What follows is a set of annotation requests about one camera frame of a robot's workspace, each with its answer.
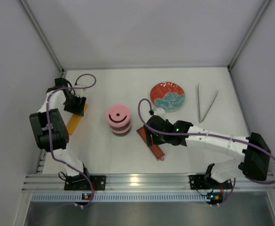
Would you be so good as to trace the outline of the pink lid with black handle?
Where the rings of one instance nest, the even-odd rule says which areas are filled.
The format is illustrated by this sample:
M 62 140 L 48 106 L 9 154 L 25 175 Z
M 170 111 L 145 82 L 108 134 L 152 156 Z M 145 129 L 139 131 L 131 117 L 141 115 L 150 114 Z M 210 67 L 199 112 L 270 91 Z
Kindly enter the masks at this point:
M 131 129 L 131 124 L 129 124 L 127 126 L 119 127 L 119 128 L 110 126 L 110 128 L 111 128 L 113 133 L 123 134 L 123 133 L 126 133 L 127 131 L 129 131 Z
M 126 118 L 130 119 L 130 110 L 127 106 L 118 104 L 111 106 L 106 112 L 106 120 L 120 121 Z

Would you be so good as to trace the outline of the metal tongs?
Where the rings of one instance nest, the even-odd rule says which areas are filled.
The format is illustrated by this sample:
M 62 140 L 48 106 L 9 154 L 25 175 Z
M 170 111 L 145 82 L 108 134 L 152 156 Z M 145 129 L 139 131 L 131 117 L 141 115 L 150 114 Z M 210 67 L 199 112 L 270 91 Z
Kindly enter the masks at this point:
M 206 119 L 214 102 L 217 99 L 218 94 L 219 90 L 216 89 L 213 95 L 210 97 L 209 101 L 205 100 L 204 102 L 202 102 L 201 85 L 200 83 L 196 85 L 196 113 L 199 124 L 203 123 L 203 121 Z

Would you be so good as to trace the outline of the black steel lunch bowl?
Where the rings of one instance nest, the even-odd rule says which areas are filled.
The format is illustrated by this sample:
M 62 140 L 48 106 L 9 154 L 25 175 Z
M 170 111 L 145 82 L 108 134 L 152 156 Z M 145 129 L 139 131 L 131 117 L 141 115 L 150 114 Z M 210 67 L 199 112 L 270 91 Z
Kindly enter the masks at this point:
M 111 127 L 120 129 L 122 127 L 127 127 L 130 124 L 131 120 L 129 118 L 126 118 L 124 120 L 120 121 L 111 121 L 109 120 L 108 123 Z
M 131 129 L 127 130 L 127 131 L 112 131 L 112 133 L 116 136 L 122 137 L 122 136 L 126 136 L 129 132 L 131 131 Z

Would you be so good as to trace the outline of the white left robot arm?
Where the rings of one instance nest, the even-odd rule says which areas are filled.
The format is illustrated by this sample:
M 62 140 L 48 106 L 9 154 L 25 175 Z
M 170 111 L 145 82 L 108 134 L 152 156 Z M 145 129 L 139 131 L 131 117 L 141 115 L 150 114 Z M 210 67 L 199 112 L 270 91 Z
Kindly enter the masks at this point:
M 74 91 L 81 87 L 69 84 L 64 78 L 55 79 L 55 85 L 46 92 L 44 104 L 29 116 L 29 121 L 38 148 L 64 165 L 65 182 L 70 185 L 89 181 L 90 176 L 84 163 L 67 147 L 70 134 L 78 126 L 86 108 L 86 98 Z

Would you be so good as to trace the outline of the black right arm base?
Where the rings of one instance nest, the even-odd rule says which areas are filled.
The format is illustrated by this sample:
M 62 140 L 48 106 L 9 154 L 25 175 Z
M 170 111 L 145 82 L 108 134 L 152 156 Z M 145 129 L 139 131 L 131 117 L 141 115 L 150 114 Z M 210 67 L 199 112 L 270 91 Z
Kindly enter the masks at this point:
M 189 175 L 190 189 L 191 190 L 215 190 L 215 189 L 232 189 L 233 182 L 227 180 L 219 183 L 213 179 L 205 179 L 204 174 Z

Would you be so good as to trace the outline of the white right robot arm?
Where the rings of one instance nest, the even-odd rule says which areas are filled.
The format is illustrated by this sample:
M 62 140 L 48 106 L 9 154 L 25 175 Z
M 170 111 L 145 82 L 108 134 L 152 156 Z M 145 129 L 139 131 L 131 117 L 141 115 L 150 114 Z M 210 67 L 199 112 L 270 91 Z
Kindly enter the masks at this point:
M 267 179 L 271 151 L 258 133 L 253 132 L 248 137 L 226 136 L 187 121 L 172 124 L 158 115 L 151 116 L 143 127 L 148 146 L 199 147 L 230 157 L 223 163 L 209 164 L 204 177 L 207 182 L 222 183 L 242 176 L 259 182 Z

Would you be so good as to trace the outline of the dark red cutlery tray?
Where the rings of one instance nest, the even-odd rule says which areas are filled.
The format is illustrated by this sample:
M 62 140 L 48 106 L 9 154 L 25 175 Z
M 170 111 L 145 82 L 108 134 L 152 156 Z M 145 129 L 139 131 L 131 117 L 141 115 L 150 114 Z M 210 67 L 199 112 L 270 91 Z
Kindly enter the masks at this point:
M 144 127 L 140 127 L 139 129 L 137 129 L 137 133 L 140 135 L 140 137 L 142 138 L 144 143 L 147 145 L 147 140 L 146 140 L 146 134 L 145 134 Z M 155 158 L 158 161 L 164 161 L 165 154 L 159 146 L 152 145 L 152 146 L 149 147 L 149 150 L 152 152 L 152 154 L 155 156 Z

